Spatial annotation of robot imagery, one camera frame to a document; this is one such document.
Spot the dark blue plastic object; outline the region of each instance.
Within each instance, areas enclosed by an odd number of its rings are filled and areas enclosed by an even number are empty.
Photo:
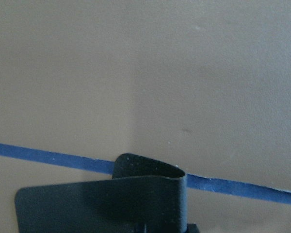
[[[27,187],[15,197],[20,233],[198,233],[187,225],[187,175],[134,154],[111,180]]]

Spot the beige wall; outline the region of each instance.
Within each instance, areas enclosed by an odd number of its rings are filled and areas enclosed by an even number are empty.
[[[291,190],[291,1],[0,0],[0,142]],[[19,186],[87,177],[0,164]],[[190,190],[189,207],[202,232],[291,232],[288,205]]]

